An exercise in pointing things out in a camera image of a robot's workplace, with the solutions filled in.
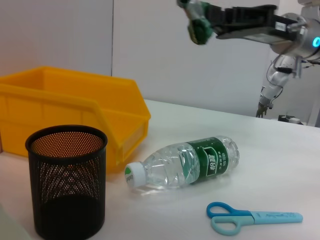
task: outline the white bottle cap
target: white bottle cap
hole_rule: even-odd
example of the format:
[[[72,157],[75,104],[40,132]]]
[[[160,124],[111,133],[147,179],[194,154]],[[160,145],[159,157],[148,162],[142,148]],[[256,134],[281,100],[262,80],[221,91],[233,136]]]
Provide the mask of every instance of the white bottle cap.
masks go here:
[[[133,162],[125,166],[124,176],[126,183],[131,188],[147,184],[147,175],[141,162]]]

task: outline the white table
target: white table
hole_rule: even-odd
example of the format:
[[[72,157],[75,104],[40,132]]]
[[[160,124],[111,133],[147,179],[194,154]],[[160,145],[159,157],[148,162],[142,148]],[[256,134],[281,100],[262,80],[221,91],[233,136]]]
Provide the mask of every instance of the white table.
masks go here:
[[[108,176],[102,229],[92,240],[316,240],[320,239],[320,129],[241,115],[146,101],[152,119],[147,139],[132,155],[143,161],[173,143],[216,135],[239,147],[229,177],[165,192],[130,191],[124,175]],[[217,234],[206,207],[225,202],[236,209],[298,212],[303,223],[253,225],[237,236]],[[0,202],[35,240],[29,166],[25,158],[0,155]]]

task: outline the yellow plastic bin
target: yellow plastic bin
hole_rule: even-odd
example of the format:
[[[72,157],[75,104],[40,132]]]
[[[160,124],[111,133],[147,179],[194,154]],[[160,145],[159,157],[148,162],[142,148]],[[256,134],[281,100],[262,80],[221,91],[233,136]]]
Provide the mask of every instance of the yellow plastic bin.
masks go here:
[[[121,171],[147,136],[150,113],[135,81],[53,67],[0,77],[2,150],[27,156],[32,133],[86,125],[108,137],[107,172]]]

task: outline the black mesh pen holder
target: black mesh pen holder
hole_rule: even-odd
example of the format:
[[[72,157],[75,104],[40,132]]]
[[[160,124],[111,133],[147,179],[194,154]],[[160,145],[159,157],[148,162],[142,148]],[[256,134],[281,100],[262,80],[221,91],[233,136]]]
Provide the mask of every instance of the black mesh pen holder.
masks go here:
[[[33,218],[46,240],[84,240],[105,221],[107,136],[82,125],[45,128],[26,143]]]

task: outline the metal robot arm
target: metal robot arm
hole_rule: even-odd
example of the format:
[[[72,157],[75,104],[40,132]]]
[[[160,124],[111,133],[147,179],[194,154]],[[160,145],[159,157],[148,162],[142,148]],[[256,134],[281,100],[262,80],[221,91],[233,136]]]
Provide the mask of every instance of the metal robot arm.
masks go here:
[[[290,73],[278,71],[275,66],[278,61],[279,68],[292,69],[293,66],[296,66],[296,60],[293,57],[285,55],[280,55],[272,62],[266,73],[268,85],[262,87],[260,94],[258,110],[256,112],[257,118],[263,118],[263,116],[267,114],[268,108],[272,109],[274,107],[273,101],[280,96],[284,86],[289,81]]]
[[[246,39],[269,44],[279,56],[271,64],[256,116],[262,117],[283,91],[289,76],[301,78],[302,62],[320,65],[320,0],[298,0],[301,15],[275,15],[275,5],[222,9],[198,0],[177,0],[188,19],[191,40],[204,45],[217,39]]]

